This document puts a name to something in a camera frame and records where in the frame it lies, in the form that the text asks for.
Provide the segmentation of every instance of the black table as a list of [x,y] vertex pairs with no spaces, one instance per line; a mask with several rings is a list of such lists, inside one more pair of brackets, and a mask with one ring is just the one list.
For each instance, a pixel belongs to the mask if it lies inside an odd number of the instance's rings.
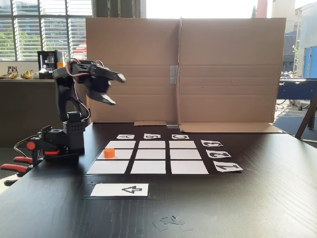
[[[171,134],[180,132],[131,123],[88,126],[86,153],[78,166],[44,161],[0,196],[0,237],[317,237],[315,148],[282,133],[190,133],[209,175],[85,175],[118,134],[135,134],[140,140],[144,133],[161,134],[168,141]],[[220,141],[221,150],[232,156],[230,162],[244,170],[218,172],[212,159],[208,162],[201,139]],[[150,198],[89,197],[101,182],[149,183]],[[183,232],[171,225],[159,232],[152,222],[169,215],[185,220],[194,230]]]

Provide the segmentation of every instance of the number 1 card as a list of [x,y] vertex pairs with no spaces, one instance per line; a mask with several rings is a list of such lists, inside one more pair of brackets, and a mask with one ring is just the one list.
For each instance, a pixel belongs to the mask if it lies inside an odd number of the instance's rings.
[[220,172],[232,172],[232,171],[240,171],[243,170],[240,166],[235,163],[225,163],[225,162],[213,162],[216,169]]

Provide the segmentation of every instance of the cardboard box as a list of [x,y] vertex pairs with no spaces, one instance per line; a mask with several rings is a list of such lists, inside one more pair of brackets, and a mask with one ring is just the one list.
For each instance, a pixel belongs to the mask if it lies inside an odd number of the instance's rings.
[[267,125],[274,120],[284,29],[283,18],[182,19],[180,129],[247,132],[246,124],[256,122],[252,132],[276,132]]
[[[178,121],[187,132],[277,132],[268,123],[285,22],[87,18],[88,59],[127,78],[108,92],[116,106],[90,100],[92,122]],[[173,65],[179,65],[176,85]]]
[[176,121],[179,19],[87,18],[87,58],[122,73],[111,107],[90,100],[92,122]]

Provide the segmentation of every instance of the arrow symbol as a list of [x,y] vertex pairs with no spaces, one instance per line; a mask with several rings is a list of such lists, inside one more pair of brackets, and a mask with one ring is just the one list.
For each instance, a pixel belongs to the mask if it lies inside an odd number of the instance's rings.
[[122,191],[125,191],[125,192],[129,192],[129,193],[133,193],[136,192],[136,191],[142,191],[141,188],[137,188],[136,186],[132,186],[132,187],[127,187],[127,188],[123,188]]

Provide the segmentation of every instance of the paper cutout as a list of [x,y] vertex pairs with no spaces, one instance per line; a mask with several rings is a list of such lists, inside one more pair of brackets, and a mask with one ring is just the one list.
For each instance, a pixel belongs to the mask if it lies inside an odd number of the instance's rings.
[[203,161],[171,161],[174,175],[207,175],[208,171]]
[[[115,149],[114,157],[107,160],[129,160],[131,159],[132,152],[133,150],[130,150],[130,149],[128,150]],[[101,154],[97,157],[97,160],[102,160],[102,159],[106,159],[104,157],[104,152],[101,152]]]
[[164,217],[160,220],[161,222],[164,223],[171,223],[171,224],[175,224],[175,225],[183,225],[185,224],[185,222],[175,216],[171,216],[171,217]]
[[180,150],[169,150],[171,160],[201,160],[201,156],[198,150],[192,149],[180,149]]
[[134,139],[134,135],[118,135],[117,139]]
[[213,162],[216,169],[220,172],[232,172],[232,171],[240,171],[243,170],[240,166],[235,163],[225,163],[225,162]]
[[95,161],[87,174],[124,174],[128,163],[127,160]]
[[201,140],[203,146],[206,147],[215,147],[215,146],[223,146],[219,141],[212,141],[212,140]]
[[231,155],[228,154],[228,152],[225,151],[214,151],[214,150],[206,150],[208,156],[213,159],[221,159],[221,158],[228,158],[231,157]]
[[138,149],[136,160],[165,160],[165,149]]
[[172,135],[172,139],[179,140],[179,139],[189,139],[188,135]]
[[148,183],[98,183],[90,196],[142,196],[147,197]]
[[168,223],[164,223],[164,222],[161,222],[161,221],[153,222],[153,225],[156,227],[156,229],[159,232],[165,231],[167,229],[167,227],[168,227]]
[[144,139],[158,139],[160,135],[158,134],[144,134]]
[[160,148],[165,149],[165,141],[163,140],[141,140],[139,143],[140,149],[145,148]]
[[169,147],[171,149],[196,149],[196,145],[192,140],[172,140],[169,141]]
[[114,149],[133,149],[135,145],[135,140],[112,140],[106,146],[106,148]]
[[132,174],[166,174],[165,160],[136,160]]

